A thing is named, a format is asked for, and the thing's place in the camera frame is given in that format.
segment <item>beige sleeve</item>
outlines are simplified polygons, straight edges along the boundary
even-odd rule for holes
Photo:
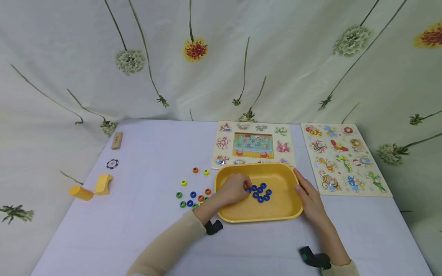
[[[347,265],[331,265],[331,269],[323,270],[322,276],[359,276],[356,264],[351,261]]]
[[[136,273],[145,276],[165,275],[184,251],[205,233],[206,229],[193,211],[187,211],[144,249],[126,276]]]

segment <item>white tablecloth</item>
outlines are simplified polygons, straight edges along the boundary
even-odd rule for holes
[[[213,189],[210,168],[217,123],[126,120],[120,150],[107,143],[84,187],[93,190],[99,174],[110,173],[110,195],[75,199],[32,276],[121,276],[137,255],[188,208],[176,192]],[[299,125],[290,126],[296,163],[315,185]],[[118,159],[113,170],[106,168]],[[182,187],[182,179],[188,181]],[[393,198],[322,196],[350,257],[363,276],[427,276],[422,257]],[[304,216],[286,221],[229,224],[206,235],[183,255],[169,275],[320,275],[303,263],[298,249],[321,252]]]

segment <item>poker chip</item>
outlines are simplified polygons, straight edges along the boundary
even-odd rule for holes
[[[114,169],[116,166],[118,166],[118,160],[112,159],[111,161],[107,162],[106,168],[108,169]]]

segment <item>floral backdrop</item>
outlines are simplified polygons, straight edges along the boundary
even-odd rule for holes
[[[32,272],[72,202],[67,190],[82,184],[121,120],[345,121],[377,153],[442,275],[434,258],[441,8],[437,0],[3,1],[2,267]]]

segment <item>yellow plastic tray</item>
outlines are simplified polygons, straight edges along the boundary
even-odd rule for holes
[[[302,213],[302,203],[294,190],[298,183],[293,170],[282,163],[256,163],[228,165],[222,167],[215,177],[215,192],[219,190],[230,174],[247,174],[254,185],[267,184],[271,189],[270,200],[259,203],[250,195],[245,200],[227,205],[218,215],[230,223],[244,223],[296,218]]]

